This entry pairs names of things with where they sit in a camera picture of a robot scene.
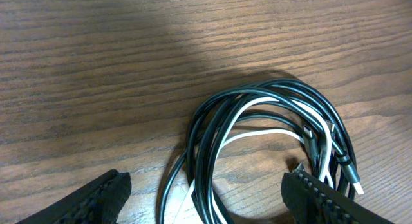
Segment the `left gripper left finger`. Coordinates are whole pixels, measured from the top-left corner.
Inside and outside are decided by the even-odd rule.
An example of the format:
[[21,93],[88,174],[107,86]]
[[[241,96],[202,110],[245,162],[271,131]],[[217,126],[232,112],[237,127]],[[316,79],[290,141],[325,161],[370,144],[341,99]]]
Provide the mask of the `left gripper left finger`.
[[130,195],[130,174],[111,169],[18,224],[115,224]]

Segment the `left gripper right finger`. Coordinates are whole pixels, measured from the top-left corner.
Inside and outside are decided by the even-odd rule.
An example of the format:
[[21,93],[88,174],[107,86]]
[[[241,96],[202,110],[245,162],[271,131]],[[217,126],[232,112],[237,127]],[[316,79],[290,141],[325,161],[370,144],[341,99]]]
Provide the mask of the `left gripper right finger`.
[[392,224],[305,171],[284,173],[281,195],[296,223]]

